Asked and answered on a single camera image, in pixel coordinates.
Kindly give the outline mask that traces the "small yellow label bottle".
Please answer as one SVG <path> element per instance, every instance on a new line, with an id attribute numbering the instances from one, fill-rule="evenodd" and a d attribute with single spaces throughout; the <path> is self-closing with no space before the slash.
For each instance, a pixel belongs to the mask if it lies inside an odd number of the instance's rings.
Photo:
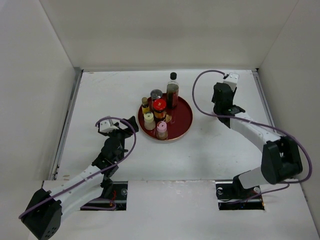
<path id="1" fill-rule="evenodd" d="M 143 115 L 150 112 L 149 102 L 146 97 L 141 99 L 141 110 Z"/>

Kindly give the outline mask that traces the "cream cap spice jar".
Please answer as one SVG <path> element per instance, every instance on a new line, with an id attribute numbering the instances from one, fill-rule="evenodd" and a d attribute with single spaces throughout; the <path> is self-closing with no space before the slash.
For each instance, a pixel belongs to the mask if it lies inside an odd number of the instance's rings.
<path id="1" fill-rule="evenodd" d="M 153 130 L 156 127 L 156 122 L 154 119 L 154 114 L 152 112 L 147 112 L 143 115 L 144 128 L 148 131 Z"/>

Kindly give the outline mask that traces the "red lid sauce jar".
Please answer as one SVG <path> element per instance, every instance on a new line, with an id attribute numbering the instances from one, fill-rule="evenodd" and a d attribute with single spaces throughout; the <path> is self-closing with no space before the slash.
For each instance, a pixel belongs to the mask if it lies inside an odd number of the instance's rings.
<path id="1" fill-rule="evenodd" d="M 163 121 L 166 117 L 167 103 L 164 99 L 159 98 L 153 101 L 152 108 L 153 114 L 157 121 Z"/>

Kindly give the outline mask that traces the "pink cap spice jar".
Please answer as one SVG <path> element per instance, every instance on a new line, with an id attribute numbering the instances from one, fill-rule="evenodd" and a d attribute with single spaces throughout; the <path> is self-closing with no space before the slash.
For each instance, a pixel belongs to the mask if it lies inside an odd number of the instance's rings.
<path id="1" fill-rule="evenodd" d="M 159 140 L 166 140 L 168 138 L 168 127 L 165 121 L 157 123 L 155 135 Z"/>

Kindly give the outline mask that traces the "silver cap spice shaker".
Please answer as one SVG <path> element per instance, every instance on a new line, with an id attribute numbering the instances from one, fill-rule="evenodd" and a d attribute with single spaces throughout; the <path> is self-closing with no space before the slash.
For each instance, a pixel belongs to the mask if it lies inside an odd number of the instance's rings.
<path id="1" fill-rule="evenodd" d="M 150 92 L 150 97 L 152 101 L 161 99 L 163 97 L 163 92 L 160 89 L 153 89 Z"/>

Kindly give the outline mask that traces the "tall dark soy sauce bottle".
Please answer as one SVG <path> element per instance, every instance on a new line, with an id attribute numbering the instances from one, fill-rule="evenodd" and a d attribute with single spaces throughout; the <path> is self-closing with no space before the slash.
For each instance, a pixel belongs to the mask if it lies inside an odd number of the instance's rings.
<path id="1" fill-rule="evenodd" d="M 166 86 L 166 104 L 169 109 L 174 109 L 179 100 L 179 84 L 177 82 L 177 73 L 170 73 L 170 81 Z"/>

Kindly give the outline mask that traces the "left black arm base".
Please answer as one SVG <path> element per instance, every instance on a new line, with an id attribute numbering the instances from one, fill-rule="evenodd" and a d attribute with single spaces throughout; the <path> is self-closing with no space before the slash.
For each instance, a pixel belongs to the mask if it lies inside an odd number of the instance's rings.
<path id="1" fill-rule="evenodd" d="M 125 211 L 128 197 L 127 181 L 114 181 L 112 187 L 104 190 L 102 195 L 80 208 L 81 211 Z"/>

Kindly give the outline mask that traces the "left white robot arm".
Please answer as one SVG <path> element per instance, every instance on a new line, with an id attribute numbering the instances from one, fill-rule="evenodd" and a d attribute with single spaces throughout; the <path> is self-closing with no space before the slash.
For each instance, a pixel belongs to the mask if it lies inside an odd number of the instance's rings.
<path id="1" fill-rule="evenodd" d="M 107 116 L 95 126 L 107 137 L 96 159 L 80 174 L 53 189 L 37 190 L 26 210 L 18 217 L 38 240 L 50 239 L 61 223 L 95 199 L 108 199 L 112 195 L 112 175 L 118 165 L 131 153 L 125 149 L 125 140 L 137 140 L 139 127 L 134 116 L 129 119 Z"/>

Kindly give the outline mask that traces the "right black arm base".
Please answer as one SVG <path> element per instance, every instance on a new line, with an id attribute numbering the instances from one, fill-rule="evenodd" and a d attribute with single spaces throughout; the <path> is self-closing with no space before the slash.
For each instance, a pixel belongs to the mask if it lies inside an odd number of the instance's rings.
<path id="1" fill-rule="evenodd" d="M 235 177 L 216 180 L 215 188 L 220 211 L 265 210 L 259 185 L 246 189 Z"/>

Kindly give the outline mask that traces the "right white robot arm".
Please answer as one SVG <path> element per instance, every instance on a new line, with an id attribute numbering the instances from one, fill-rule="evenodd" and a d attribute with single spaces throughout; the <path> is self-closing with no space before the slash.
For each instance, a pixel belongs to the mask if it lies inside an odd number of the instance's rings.
<path id="1" fill-rule="evenodd" d="M 288 136 L 254 124 L 246 111 L 233 104 L 236 89 L 218 82 L 213 86 L 213 112 L 229 129 L 238 132 L 262 153 L 261 165 L 235 176 L 230 191 L 236 198 L 245 197 L 259 185 L 275 185 L 300 174 L 303 170 L 298 144 Z"/>

